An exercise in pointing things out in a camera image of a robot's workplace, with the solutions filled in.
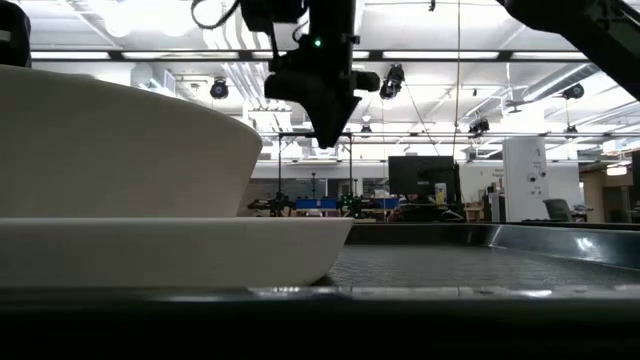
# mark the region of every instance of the black metal frame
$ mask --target black metal frame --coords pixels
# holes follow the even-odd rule
[[[109,54],[105,59],[76,59],[69,58],[54,58],[54,59],[34,59],[34,62],[268,62],[270,58],[265,58],[261,54],[265,53],[264,50],[105,50],[105,49],[91,49],[91,50],[52,50],[52,49],[32,49],[32,52],[36,53],[91,53],[91,52],[106,52]],[[385,57],[384,52],[402,52],[402,53],[451,53],[457,52],[457,49],[354,49],[354,52],[366,52],[366,57],[357,57],[353,59],[353,62],[424,62],[424,63],[457,63],[457,57],[443,56],[442,58],[416,58],[416,57]],[[527,59],[527,58],[513,58],[515,53],[544,53],[544,54],[582,54],[579,51],[561,51],[561,50],[496,50],[496,49],[470,49],[460,50],[462,53],[486,53],[495,52],[498,55],[495,58],[473,58],[464,57],[460,59],[462,63],[577,63],[585,64],[591,63],[591,60],[587,58],[568,58],[566,56],[545,57],[541,59]],[[127,57],[127,54],[158,54],[157,57]],[[214,54],[220,54],[221,56],[216,58],[212,57]],[[225,54],[237,54],[237,57],[224,56]]]

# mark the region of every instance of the ceiling light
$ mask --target ceiling light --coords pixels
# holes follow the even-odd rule
[[[126,59],[131,60],[200,60],[200,59],[238,59],[240,56],[235,51],[125,51],[122,53]]]
[[[107,16],[104,18],[104,27],[109,35],[122,38],[131,33],[132,26],[126,17],[119,18],[117,16]]]
[[[369,52],[368,51],[354,51],[353,54],[351,55],[352,58],[354,59],[366,59],[369,57]]]
[[[498,54],[494,51],[463,51],[460,52],[460,59],[495,59]],[[384,59],[457,59],[458,53],[455,51],[385,51],[382,57]]]
[[[278,55],[284,56],[286,51],[278,51]],[[254,59],[273,59],[272,51],[254,51],[251,53]]]
[[[106,60],[109,54],[106,51],[32,51],[33,60]]]
[[[621,176],[627,174],[626,166],[616,166],[607,168],[607,176]]]
[[[222,1],[201,1],[193,9],[193,17],[201,24],[213,25],[222,15]]]
[[[515,52],[511,57],[515,60],[587,60],[581,52]]]

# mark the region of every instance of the gray surface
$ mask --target gray surface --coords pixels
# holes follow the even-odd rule
[[[336,286],[506,286],[640,283],[640,271],[513,250],[465,246],[346,246],[324,282]]]

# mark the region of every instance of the fluorescent light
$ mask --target fluorescent light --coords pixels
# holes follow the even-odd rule
[[[354,51],[351,55],[353,59],[366,59],[369,57],[368,51]]]
[[[126,51],[122,53],[126,59],[132,60],[199,60],[199,59],[237,59],[240,56],[234,51]]]
[[[574,52],[516,52],[511,57],[515,60],[587,60],[583,53]]]
[[[278,55],[283,56],[287,52],[286,51],[278,51]],[[273,59],[272,51],[254,51],[251,53],[255,59]]]
[[[463,51],[460,52],[460,59],[495,59],[498,52],[493,51]],[[385,51],[382,53],[384,59],[457,59],[458,53],[455,51]]]
[[[109,59],[106,51],[32,51],[33,60],[104,60]]]
[[[617,166],[607,168],[607,176],[621,176],[627,174],[626,166]]]

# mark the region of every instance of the chair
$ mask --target chair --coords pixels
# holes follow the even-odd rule
[[[573,222],[571,216],[571,209],[565,199],[548,199],[543,200],[544,205],[547,207],[547,213],[551,221],[564,221]]]

